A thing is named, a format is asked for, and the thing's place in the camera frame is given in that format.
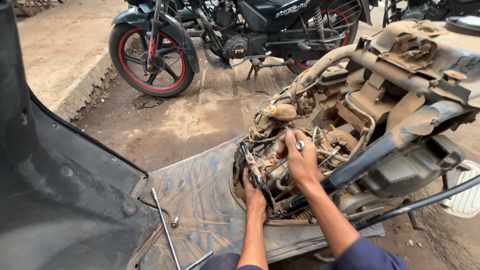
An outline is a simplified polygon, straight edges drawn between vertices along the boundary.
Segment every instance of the footrest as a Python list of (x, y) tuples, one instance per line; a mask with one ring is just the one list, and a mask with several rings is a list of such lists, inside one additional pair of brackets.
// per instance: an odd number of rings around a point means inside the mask
[[(471, 160), (463, 161), (469, 171), (459, 173), (456, 185), (470, 180), (480, 174), (480, 165)], [(443, 210), (451, 215), (461, 218), (472, 218), (480, 211), (480, 186), (476, 185), (471, 189), (460, 192), (440, 202)]]

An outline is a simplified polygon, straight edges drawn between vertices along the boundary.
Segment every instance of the shock absorber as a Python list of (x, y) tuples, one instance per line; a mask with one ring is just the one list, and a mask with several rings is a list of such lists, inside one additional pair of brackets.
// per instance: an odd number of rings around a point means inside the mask
[(317, 29), (317, 32), (320, 35), (320, 40), (323, 40), (325, 38), (324, 21), (322, 19), (322, 13), (320, 12), (320, 6), (314, 7), (312, 12), (313, 12), (313, 22), (315, 23), (315, 29)]

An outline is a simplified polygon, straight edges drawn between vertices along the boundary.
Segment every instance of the spring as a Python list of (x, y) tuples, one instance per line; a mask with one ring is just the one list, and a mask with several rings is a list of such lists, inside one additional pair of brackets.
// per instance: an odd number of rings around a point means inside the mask
[(292, 217), (293, 220), (308, 220), (310, 221), (313, 218), (313, 212), (311, 209), (300, 212), (299, 214)]
[(320, 12), (320, 7), (319, 6), (314, 7), (312, 12), (313, 12), (313, 22), (315, 23), (315, 29), (317, 29), (317, 32), (320, 35), (320, 40), (323, 40), (325, 39), (324, 21), (322, 19), (322, 13)]

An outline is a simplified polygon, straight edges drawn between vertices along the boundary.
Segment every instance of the mechanic's arm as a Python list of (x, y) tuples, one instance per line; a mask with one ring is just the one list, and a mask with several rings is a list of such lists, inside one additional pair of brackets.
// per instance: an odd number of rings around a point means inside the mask
[[(295, 144), (305, 143), (300, 153)], [(307, 199), (315, 218), (336, 259), (334, 269), (400, 270), (405, 263), (362, 238), (350, 222), (337, 209), (323, 190), (317, 170), (315, 145), (302, 131), (288, 131), (281, 138), (284, 143), (277, 150), (278, 157), (288, 153), (288, 170), (297, 187)]]
[(248, 177), (248, 169), (243, 171), (243, 185), (247, 203), (247, 221), (245, 224), (245, 239), (237, 265), (238, 270), (268, 270), (265, 253), (263, 225), (266, 219), (265, 200), (261, 190), (254, 188)]

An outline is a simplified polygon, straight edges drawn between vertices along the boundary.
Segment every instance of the mechanic's hand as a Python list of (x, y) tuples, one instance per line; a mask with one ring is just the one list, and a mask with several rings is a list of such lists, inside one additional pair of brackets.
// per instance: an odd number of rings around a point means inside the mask
[[(265, 171), (261, 171), (260, 174), (265, 181)], [(247, 201), (247, 217), (259, 218), (264, 223), (266, 220), (265, 209), (267, 208), (267, 201), (260, 188), (254, 188), (250, 183), (247, 168), (243, 170), (243, 185), (245, 186), (245, 198)]]
[[(317, 150), (312, 139), (301, 130), (288, 130), (280, 138), (282, 144), (276, 150), (278, 159), (288, 156), (288, 172), (300, 190), (311, 183), (318, 183)], [(305, 147), (298, 151), (297, 141), (303, 141)]]

